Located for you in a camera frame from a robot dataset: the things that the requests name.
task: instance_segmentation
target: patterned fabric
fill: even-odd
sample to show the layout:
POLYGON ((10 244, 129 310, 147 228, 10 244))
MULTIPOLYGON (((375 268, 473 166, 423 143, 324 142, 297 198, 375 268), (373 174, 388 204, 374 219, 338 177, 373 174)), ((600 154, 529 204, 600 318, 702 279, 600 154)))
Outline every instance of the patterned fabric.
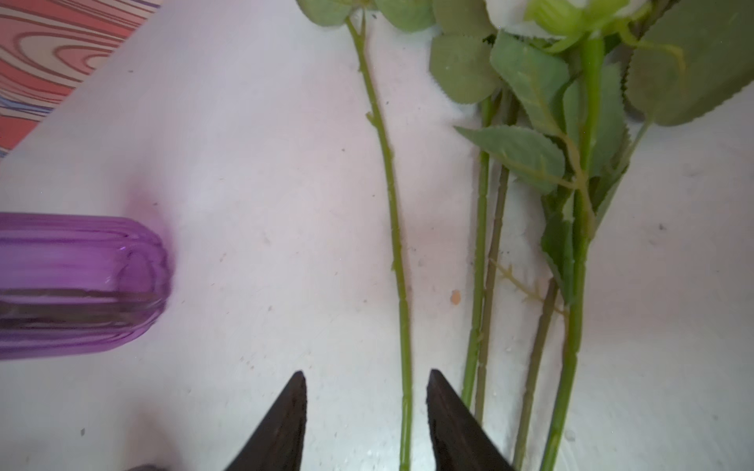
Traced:
POLYGON ((0 157, 162 0, 0 0, 0 157))

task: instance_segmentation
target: purple glass vase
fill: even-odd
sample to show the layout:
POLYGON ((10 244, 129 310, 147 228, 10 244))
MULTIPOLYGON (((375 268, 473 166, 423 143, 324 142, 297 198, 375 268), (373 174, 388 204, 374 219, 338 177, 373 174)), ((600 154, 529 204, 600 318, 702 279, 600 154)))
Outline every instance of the purple glass vase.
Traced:
POLYGON ((0 359, 110 350, 170 290, 160 238, 125 218, 0 213, 0 359))

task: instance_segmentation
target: striped cloth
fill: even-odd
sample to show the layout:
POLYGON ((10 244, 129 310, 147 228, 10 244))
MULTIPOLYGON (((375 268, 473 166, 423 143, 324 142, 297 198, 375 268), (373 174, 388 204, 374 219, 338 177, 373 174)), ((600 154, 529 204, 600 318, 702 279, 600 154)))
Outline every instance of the striped cloth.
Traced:
POLYGON ((162 0, 0 0, 0 158, 162 0))

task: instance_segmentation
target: green stem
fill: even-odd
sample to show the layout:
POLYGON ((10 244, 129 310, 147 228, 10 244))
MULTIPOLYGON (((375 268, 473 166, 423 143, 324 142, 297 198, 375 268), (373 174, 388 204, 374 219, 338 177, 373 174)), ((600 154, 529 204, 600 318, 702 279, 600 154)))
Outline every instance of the green stem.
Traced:
MULTIPOLYGON (((482 101, 482 127, 488 127, 495 115, 492 98, 482 101)), ((477 241, 474 248, 474 305, 471 308, 471 330, 469 331, 469 345, 466 352, 466 368, 464 370, 464 385, 461 389, 461 400, 466 407, 471 407, 471 397, 474 394, 474 378, 479 360, 480 330, 482 327, 482 304, 484 300, 484 247, 487 242, 487 189, 489 187, 489 154, 479 153, 479 195, 477 197, 477 241)))
MULTIPOLYGON (((519 107, 519 101, 511 93, 506 119, 508 126, 513 126, 516 123, 519 107)), ((495 296, 495 276, 498 273, 496 262, 500 253, 500 234, 503 230, 503 215, 505 211, 505 197, 508 193, 509 174, 509 170, 505 166, 501 166, 498 199, 495 202, 495 219, 492 223, 492 239, 489 243, 489 255, 487 257, 487 278, 485 281, 481 327, 482 344, 479 349, 479 364, 477 366, 477 396, 474 400, 474 417, 480 424, 484 416, 484 393, 487 384, 487 357, 489 355, 489 329, 492 324, 492 299, 495 296)))
POLYGON ((547 295, 544 297, 544 303, 542 304, 542 315, 539 316, 537 333, 534 337, 532 356, 529 359, 529 371, 526 373, 526 389, 523 394, 521 419, 519 420, 519 429, 516 435, 516 448, 513 451, 514 469, 523 469, 523 458, 526 455, 526 440, 529 437, 529 424, 532 422, 534 391, 537 389, 537 377, 539 376, 539 367, 542 364, 544 343, 547 340, 547 330, 550 329, 550 322, 553 319, 557 295, 558 284, 554 278, 551 278, 550 284, 547 286, 547 295))
MULTIPOLYGON (((592 150, 599 126, 599 90, 602 80, 602 64, 605 61, 605 42, 602 38, 589 38, 581 46, 581 67, 587 89, 587 122, 581 137, 581 169, 589 177, 592 150)), ((565 342, 562 352, 560 383, 555 396, 550 432, 540 471, 552 471, 558 455, 558 447, 566 424, 571 392, 576 377, 578 351, 581 347, 581 322, 584 317, 584 288, 587 278, 587 254, 590 242, 590 214, 592 209, 580 192, 574 195, 574 300, 566 317, 565 342)))
POLYGON ((398 198, 395 191, 395 172, 393 168, 393 153, 385 132, 385 123, 377 102, 372 76, 369 73, 369 63, 366 61, 366 14, 361 19, 361 32, 357 32, 351 18, 346 19, 348 31, 354 40, 356 53, 359 56, 359 69, 364 76, 366 94, 372 105, 369 121, 377 129, 379 144, 382 148, 382 159, 385 164, 385 178, 388 183, 388 206, 390 209, 391 239, 393 245, 393 270, 398 288, 398 316, 400 319, 400 373, 403 383, 403 402, 401 406, 400 425, 400 471, 409 471, 411 467, 411 420, 412 420, 412 372, 411 372, 411 322, 409 318, 408 295, 406 294, 406 276, 403 272, 403 253, 400 243, 400 220, 398 218, 398 198))

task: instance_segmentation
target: white surface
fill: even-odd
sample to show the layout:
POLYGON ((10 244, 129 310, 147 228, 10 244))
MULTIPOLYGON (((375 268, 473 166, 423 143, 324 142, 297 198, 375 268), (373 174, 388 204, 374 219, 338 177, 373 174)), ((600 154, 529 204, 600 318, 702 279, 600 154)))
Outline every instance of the white surface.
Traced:
MULTIPOLYGON (((412 286, 413 464, 433 469, 424 388, 433 367, 460 384, 471 304, 475 152, 450 125, 477 121, 426 72, 434 32, 370 25, 412 286)), ((749 87, 640 146, 591 251, 558 469, 754 468, 752 106, 749 87)), ((0 469, 220 470, 296 369, 303 469, 396 469, 397 296, 367 111, 345 29, 311 25, 293 0, 183 0, 13 151, 0 210, 134 217, 169 243, 176 273, 135 342, 0 363, 0 469)), ((544 282, 535 196, 512 192, 503 260, 544 282)), ((521 299, 500 283, 486 429, 506 455, 538 317, 521 299)), ((533 457, 562 325, 550 335, 533 457)))

